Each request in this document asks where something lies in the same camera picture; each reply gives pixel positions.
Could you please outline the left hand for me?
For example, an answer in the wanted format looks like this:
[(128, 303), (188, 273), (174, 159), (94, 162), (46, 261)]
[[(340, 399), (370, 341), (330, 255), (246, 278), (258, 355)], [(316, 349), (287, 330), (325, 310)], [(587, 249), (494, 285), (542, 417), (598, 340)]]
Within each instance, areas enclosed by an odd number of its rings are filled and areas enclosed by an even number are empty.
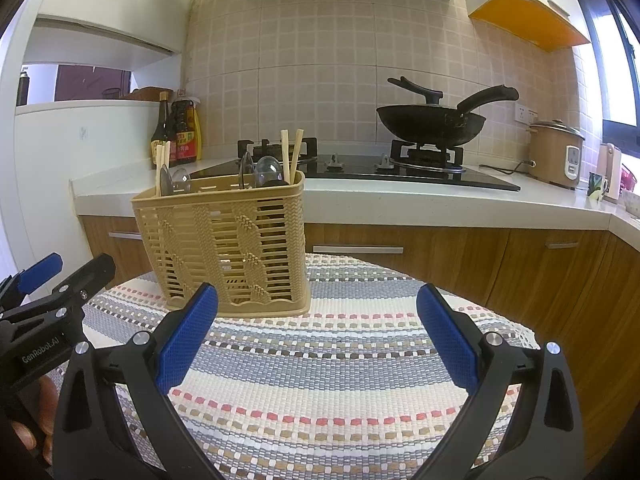
[(51, 466), (58, 389), (49, 376), (43, 375), (20, 390), (17, 399), (21, 411), (18, 421), (11, 422), (17, 437), (29, 452), (39, 452), (47, 466)]

